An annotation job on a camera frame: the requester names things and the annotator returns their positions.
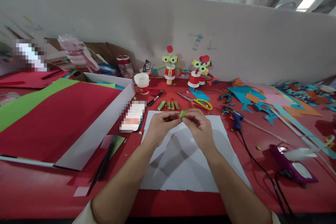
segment hand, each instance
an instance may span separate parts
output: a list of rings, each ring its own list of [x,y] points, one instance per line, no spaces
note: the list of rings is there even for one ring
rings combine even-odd
[[[159,147],[168,131],[182,122],[177,118],[177,115],[180,113],[180,111],[165,111],[154,114],[143,142],[155,148]]]
[[[189,109],[182,121],[190,129],[198,147],[204,154],[216,150],[211,122],[201,110],[196,108]]]

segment pen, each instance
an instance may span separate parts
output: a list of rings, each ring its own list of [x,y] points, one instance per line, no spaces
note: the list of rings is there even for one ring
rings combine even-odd
[[[108,163],[110,161],[110,156],[111,156],[111,153],[113,151],[113,147],[114,147],[114,139],[115,139],[115,134],[113,134],[113,137],[112,137],[112,140],[111,140],[111,143],[110,143],[110,146],[108,147],[108,151],[104,157],[104,160],[102,162],[102,164],[100,165],[100,168],[98,170],[98,174],[97,174],[97,181],[101,181],[103,180],[105,174],[106,174],[106,171],[107,171],[107,167],[108,167]]]
[[[147,103],[147,106],[152,105],[155,102],[155,100],[158,99],[160,97],[160,95],[162,95],[162,94],[163,94],[163,91],[161,90],[161,92],[153,100],[151,100],[149,103]]]

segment cardboard box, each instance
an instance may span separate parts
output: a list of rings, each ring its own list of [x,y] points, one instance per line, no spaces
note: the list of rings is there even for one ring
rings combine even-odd
[[[69,168],[74,170],[82,170],[95,150],[98,148],[103,138],[110,131],[112,126],[122,114],[130,100],[135,95],[133,81],[131,79],[113,77],[108,75],[99,75],[93,73],[84,73],[76,78],[85,82],[105,82],[115,83],[117,86],[123,87],[124,90],[118,95],[103,113],[86,129],[86,131],[78,138],[78,140],[63,154],[56,163],[39,162],[35,160],[12,158],[0,156],[0,160],[14,161],[19,163],[27,163],[32,165]]]

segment black cable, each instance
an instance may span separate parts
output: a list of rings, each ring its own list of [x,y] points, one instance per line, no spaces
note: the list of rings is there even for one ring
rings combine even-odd
[[[265,169],[258,163],[258,161],[254,159],[254,157],[252,156],[251,152],[249,151],[249,149],[248,149],[248,147],[247,147],[247,145],[246,145],[246,142],[245,142],[245,139],[244,139],[244,137],[243,137],[242,132],[241,132],[240,130],[239,130],[238,132],[239,132],[239,134],[241,135],[241,138],[243,139],[245,148],[246,148],[246,150],[247,150],[249,156],[250,156],[250,157],[253,159],[253,161],[260,167],[260,169],[262,169],[262,170],[264,171],[264,173],[266,173],[266,175],[268,176],[268,178],[269,178],[270,181],[272,182],[272,185],[273,185],[275,194],[276,194],[276,196],[278,197],[279,204],[280,204],[280,206],[281,206],[282,212],[283,212],[284,216],[287,216],[286,210],[285,210],[285,208],[284,208],[284,206],[283,206],[283,203],[282,203],[282,201],[281,201],[280,195],[279,195],[279,193],[278,193],[277,187],[276,187],[275,184],[274,184],[273,179],[272,179],[271,176],[268,174],[268,172],[267,172],[267,171],[266,171],[266,170],[265,170]]]
[[[288,202],[287,202],[287,200],[286,200],[286,197],[285,197],[284,193],[282,192],[281,187],[280,187],[280,185],[279,185],[279,176],[281,176],[281,174],[280,174],[280,172],[277,172],[276,175],[275,175],[275,182],[276,182],[277,187],[278,187],[278,189],[279,189],[279,191],[280,191],[280,193],[281,193],[281,196],[282,196],[282,198],[283,198],[283,200],[284,200],[284,202],[285,202],[285,204],[286,204],[286,206],[287,206],[287,208],[288,208],[288,210],[289,210],[290,215],[291,215],[292,217],[294,217],[294,213],[293,213],[291,207],[289,206],[289,204],[288,204]]]

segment yellow paper eye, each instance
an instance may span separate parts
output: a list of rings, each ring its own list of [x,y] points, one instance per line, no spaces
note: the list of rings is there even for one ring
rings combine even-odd
[[[194,61],[192,62],[192,65],[193,65],[194,67],[196,67],[196,68],[199,68],[200,65],[201,65],[201,63],[200,63],[199,61],[197,61],[197,60],[194,60]]]
[[[177,62],[177,56],[173,56],[170,58],[170,62],[175,64]]]
[[[162,62],[168,63],[169,62],[169,57],[168,56],[163,56],[162,57]]]
[[[206,74],[208,72],[208,69],[205,66],[200,66],[200,68],[198,69],[201,73]]]

